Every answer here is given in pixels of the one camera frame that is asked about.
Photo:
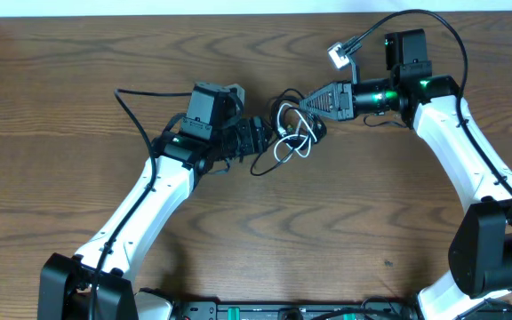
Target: brown wooden surface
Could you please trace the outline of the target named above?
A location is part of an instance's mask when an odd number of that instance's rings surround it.
[[[512,169],[512,13],[444,16],[468,48],[475,119]],[[44,262],[86,242],[142,170],[146,149],[114,88],[239,83],[248,113],[266,114],[266,99],[286,87],[308,92],[347,76],[333,70],[326,48],[381,17],[0,19],[0,318],[34,317]],[[363,79],[387,76],[383,34],[409,28],[426,29],[435,74],[459,79],[452,37],[417,16],[364,41]],[[128,102],[150,136],[188,105]],[[262,178],[250,176],[249,161],[203,178],[154,243],[136,288],[360,300],[405,296],[437,280],[463,212],[431,150],[406,130],[327,125],[309,159]]]

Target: white wall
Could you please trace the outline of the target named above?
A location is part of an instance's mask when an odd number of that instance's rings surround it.
[[[512,0],[0,0],[0,17],[512,11]]]

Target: connector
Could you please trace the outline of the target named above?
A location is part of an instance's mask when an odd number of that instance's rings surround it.
[[[341,69],[351,63],[351,55],[361,49],[362,45],[355,43],[355,39],[356,36],[353,36],[346,43],[336,43],[327,50],[337,69]]]
[[[301,100],[300,108],[331,120],[354,119],[351,83],[330,83]]]

